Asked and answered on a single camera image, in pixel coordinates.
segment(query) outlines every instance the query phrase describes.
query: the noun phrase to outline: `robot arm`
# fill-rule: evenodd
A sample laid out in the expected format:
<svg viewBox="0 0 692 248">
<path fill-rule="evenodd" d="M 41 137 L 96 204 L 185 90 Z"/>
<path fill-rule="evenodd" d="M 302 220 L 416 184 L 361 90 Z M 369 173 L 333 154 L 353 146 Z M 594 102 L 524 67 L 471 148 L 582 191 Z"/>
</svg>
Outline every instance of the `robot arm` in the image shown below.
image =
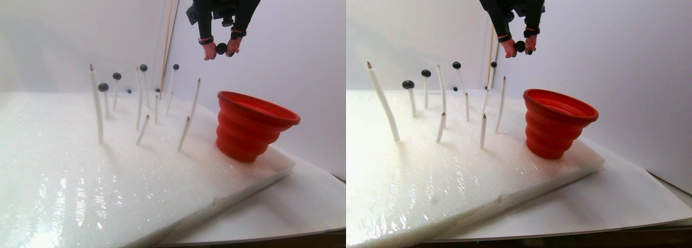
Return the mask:
<svg viewBox="0 0 692 248">
<path fill-rule="evenodd" d="M 188 8 L 190 23 L 198 23 L 200 39 L 212 37 L 212 11 L 214 5 L 215 0 L 192 0 L 192 6 Z"/>
<path fill-rule="evenodd" d="M 509 31 L 509 22 L 514 18 L 514 14 L 511 13 L 511 6 L 505 0 L 478 0 L 483 6 L 483 9 L 487 11 L 490 16 L 490 20 L 493 22 L 495 27 L 495 33 L 497 36 L 506 36 L 501 40 L 509 40 L 511 38 L 511 32 Z"/>
<path fill-rule="evenodd" d="M 541 23 L 541 14 L 544 12 L 543 3 L 545 0 L 524 0 L 526 5 L 526 27 L 532 30 L 538 30 L 538 24 Z"/>
<path fill-rule="evenodd" d="M 252 19 L 252 14 L 255 13 L 255 9 L 257 9 L 260 1 L 261 0 L 239 0 L 238 7 L 235 11 L 233 30 L 245 33 L 250 24 L 250 19 Z"/>
</svg>

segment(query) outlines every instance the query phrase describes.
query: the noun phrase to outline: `black ball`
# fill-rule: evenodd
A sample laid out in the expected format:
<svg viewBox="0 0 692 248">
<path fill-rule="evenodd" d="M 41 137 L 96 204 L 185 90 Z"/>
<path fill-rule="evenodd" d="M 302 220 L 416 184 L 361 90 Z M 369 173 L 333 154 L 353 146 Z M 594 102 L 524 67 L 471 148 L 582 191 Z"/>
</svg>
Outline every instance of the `black ball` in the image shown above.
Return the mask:
<svg viewBox="0 0 692 248">
<path fill-rule="evenodd" d="M 227 45 L 225 43 L 219 43 L 217 45 L 217 55 L 223 55 L 227 50 Z"/>
<path fill-rule="evenodd" d="M 101 83 L 98 85 L 98 90 L 100 92 L 106 92 L 108 90 L 108 84 L 106 83 Z"/>
<path fill-rule="evenodd" d="M 415 87 L 415 84 L 413 84 L 413 82 L 411 82 L 411 81 L 403 81 L 403 83 L 401 83 L 401 86 L 403 86 L 403 88 L 408 90 L 408 89 L 413 89 L 413 87 Z"/>
<path fill-rule="evenodd" d="M 525 47 L 526 47 L 526 43 L 524 43 L 524 41 L 518 41 L 514 45 L 514 49 L 516 49 L 518 52 L 524 52 Z"/>
</svg>

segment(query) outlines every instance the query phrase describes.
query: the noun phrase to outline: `table surface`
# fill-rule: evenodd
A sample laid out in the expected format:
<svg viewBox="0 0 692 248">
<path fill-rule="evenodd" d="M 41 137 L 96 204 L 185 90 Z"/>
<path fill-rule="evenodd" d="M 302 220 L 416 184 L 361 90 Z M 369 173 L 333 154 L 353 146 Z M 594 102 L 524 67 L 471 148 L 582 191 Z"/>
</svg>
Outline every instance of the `table surface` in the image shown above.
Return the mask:
<svg viewBox="0 0 692 248">
<path fill-rule="evenodd" d="M 664 184 L 602 146 L 581 140 L 606 159 L 605 170 L 467 230 L 451 229 L 433 242 L 561 236 L 671 222 L 689 224 L 685 219 L 692 218 L 692 209 Z"/>
<path fill-rule="evenodd" d="M 292 174 L 197 226 L 174 231 L 158 246 L 240 243 L 345 228 L 346 185 L 329 172 L 277 150 L 296 162 Z"/>
</svg>

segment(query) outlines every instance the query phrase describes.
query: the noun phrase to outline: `black ball on stick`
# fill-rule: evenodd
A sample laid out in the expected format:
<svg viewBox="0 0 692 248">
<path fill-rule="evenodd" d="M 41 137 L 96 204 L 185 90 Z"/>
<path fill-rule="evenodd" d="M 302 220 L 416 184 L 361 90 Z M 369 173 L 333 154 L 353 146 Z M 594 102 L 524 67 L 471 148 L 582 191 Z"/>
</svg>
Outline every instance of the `black ball on stick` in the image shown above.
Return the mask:
<svg viewBox="0 0 692 248">
<path fill-rule="evenodd" d="M 100 92 L 106 92 L 108 90 L 108 84 L 106 83 L 101 83 L 98 85 L 98 90 Z"/>
<path fill-rule="evenodd" d="M 413 84 L 413 82 L 411 82 L 411 81 L 403 81 L 403 83 L 401 83 L 401 86 L 403 86 L 403 88 L 408 90 L 408 89 L 413 89 L 413 87 L 415 87 L 415 84 Z"/>
</svg>

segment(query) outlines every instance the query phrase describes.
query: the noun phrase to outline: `white stick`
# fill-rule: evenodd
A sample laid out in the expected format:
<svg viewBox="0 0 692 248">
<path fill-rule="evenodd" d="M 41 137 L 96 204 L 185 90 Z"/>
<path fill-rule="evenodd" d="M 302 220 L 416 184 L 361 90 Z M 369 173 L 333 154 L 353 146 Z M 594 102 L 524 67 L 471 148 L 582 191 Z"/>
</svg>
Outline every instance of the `white stick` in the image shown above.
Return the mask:
<svg viewBox="0 0 692 248">
<path fill-rule="evenodd" d="M 94 74 L 94 66 L 89 63 L 89 77 L 91 78 L 91 92 L 94 96 L 94 107 L 96 107 L 96 124 L 98 125 L 98 142 L 103 144 L 103 118 L 101 117 L 101 101 L 96 93 L 96 75 Z"/>
<path fill-rule="evenodd" d="M 183 136 L 180 137 L 180 144 L 178 144 L 178 152 L 183 149 L 183 141 L 185 140 L 185 135 L 188 134 L 188 129 L 190 129 L 190 117 L 185 121 L 185 129 L 183 129 Z"/>
<path fill-rule="evenodd" d="M 500 119 L 502 119 L 502 110 L 504 109 L 504 87 L 507 85 L 507 77 L 502 77 L 502 94 L 500 95 L 500 112 L 497 114 L 497 125 L 495 125 L 495 134 L 500 129 Z"/>
<path fill-rule="evenodd" d="M 149 115 L 145 117 L 144 119 L 144 126 L 142 127 L 142 131 L 139 132 L 139 138 L 137 138 L 137 145 L 142 142 L 142 137 L 144 137 L 144 131 L 147 129 L 147 125 L 149 124 Z"/>
<path fill-rule="evenodd" d="M 490 95 L 490 88 L 485 90 L 485 102 L 483 102 L 483 112 L 481 112 L 483 115 L 485 115 L 485 107 L 488 105 L 488 95 Z"/>
<path fill-rule="evenodd" d="M 154 104 L 154 124 L 158 124 L 158 98 L 159 94 L 156 95 L 156 100 L 154 100 L 154 102 L 156 102 L 156 104 Z"/>
<path fill-rule="evenodd" d="M 147 108 L 151 110 L 151 105 L 149 105 L 149 83 L 147 83 L 147 72 L 142 72 L 142 81 L 144 81 L 144 90 L 142 92 L 147 96 Z"/>
<path fill-rule="evenodd" d="M 495 68 L 492 66 L 490 67 L 492 70 L 490 71 L 490 77 L 488 77 L 488 89 L 493 87 L 493 80 L 495 78 Z"/>
<path fill-rule="evenodd" d="M 104 107 L 106 107 L 106 119 L 108 119 L 108 117 L 109 117 L 109 115 L 108 115 L 108 91 L 103 92 L 103 100 L 105 100 L 104 103 L 106 105 Z"/>
<path fill-rule="evenodd" d="M 372 84 L 375 87 L 375 92 L 377 92 L 377 96 L 380 99 L 380 102 L 382 103 L 382 108 L 384 108 L 385 113 L 387 114 L 387 119 L 390 122 L 390 129 L 391 129 L 391 134 L 394 137 L 394 142 L 398 142 L 398 129 L 396 129 L 396 121 L 394 120 L 394 115 L 391 114 L 391 108 L 389 107 L 389 103 L 387 103 L 387 98 L 385 97 L 384 92 L 382 92 L 382 87 L 380 86 L 379 81 L 377 80 L 377 73 L 375 71 L 375 68 L 370 65 L 370 62 L 368 62 L 368 71 L 370 72 L 370 80 L 372 80 Z"/>
<path fill-rule="evenodd" d="M 166 107 L 168 107 L 168 102 L 170 102 L 171 95 L 173 94 L 173 79 L 175 78 L 175 69 L 173 69 L 173 74 L 171 75 L 171 80 L 168 82 L 168 88 L 166 88 Z"/>
<path fill-rule="evenodd" d="M 199 95 L 199 85 L 202 82 L 202 78 L 197 80 L 197 90 L 195 91 L 195 100 L 192 101 L 192 112 L 190 113 L 190 119 L 195 116 L 195 107 L 197 107 L 197 96 Z"/>
<path fill-rule="evenodd" d="M 440 129 L 437 129 L 437 142 L 438 144 L 442 140 L 442 131 L 444 131 L 444 127 L 447 126 L 447 115 L 442 113 L 442 117 L 440 117 Z"/>
<path fill-rule="evenodd" d="M 408 89 L 408 96 L 411 97 L 411 111 L 416 116 L 416 100 L 413 98 L 413 89 Z"/>
<path fill-rule="evenodd" d="M 116 111 L 116 105 L 118 105 L 118 80 L 116 80 L 116 89 L 113 95 L 113 111 Z"/>
<path fill-rule="evenodd" d="M 142 120 L 142 82 L 139 78 L 139 68 L 134 68 L 135 77 L 137 77 L 137 95 L 139 95 L 139 107 L 137 108 L 137 130 L 139 131 L 139 122 Z"/>
<path fill-rule="evenodd" d="M 464 88 L 464 80 L 462 80 L 462 73 L 457 69 L 457 75 L 459 75 L 459 84 L 462 87 L 462 92 L 466 93 L 467 90 Z"/>
<path fill-rule="evenodd" d="M 423 88 L 425 88 L 425 109 L 428 109 L 428 78 L 425 77 L 423 81 Z"/>
<path fill-rule="evenodd" d="M 442 112 L 447 112 L 447 93 L 444 90 L 444 77 L 440 71 L 440 65 L 437 65 L 437 75 L 440 78 L 440 90 L 442 91 Z"/>
<path fill-rule="evenodd" d="M 170 98 L 173 99 L 173 91 L 171 91 L 171 96 L 170 96 Z M 171 102 L 173 102 L 173 101 L 172 101 L 172 100 L 168 100 L 168 105 L 166 105 L 166 117 L 168 116 L 168 109 L 171 107 Z"/>
<path fill-rule="evenodd" d="M 469 121 L 469 93 L 464 93 L 465 99 L 467 99 L 467 122 Z"/>
<path fill-rule="evenodd" d="M 483 149 L 483 145 L 485 144 L 485 124 L 486 124 L 487 118 L 485 117 L 485 114 L 483 114 L 483 122 L 480 124 L 480 149 Z"/>
</svg>

